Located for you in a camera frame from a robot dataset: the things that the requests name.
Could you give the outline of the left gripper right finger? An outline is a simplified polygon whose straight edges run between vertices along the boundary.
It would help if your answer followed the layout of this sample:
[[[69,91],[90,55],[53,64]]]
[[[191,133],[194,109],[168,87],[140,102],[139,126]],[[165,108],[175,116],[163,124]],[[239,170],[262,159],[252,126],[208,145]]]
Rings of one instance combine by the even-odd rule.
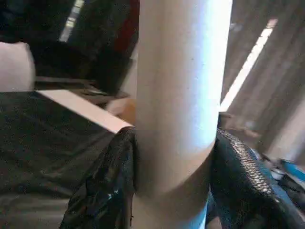
[[[253,150],[218,129],[210,180],[224,229],[298,229],[300,214]]]

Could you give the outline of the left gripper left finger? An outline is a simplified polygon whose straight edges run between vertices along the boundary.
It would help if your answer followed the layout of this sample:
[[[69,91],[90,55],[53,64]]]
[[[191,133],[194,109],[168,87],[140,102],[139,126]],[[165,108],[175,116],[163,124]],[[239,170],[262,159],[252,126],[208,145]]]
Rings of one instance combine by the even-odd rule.
[[[122,128],[70,197],[61,229],[129,229],[135,192],[134,128]]]

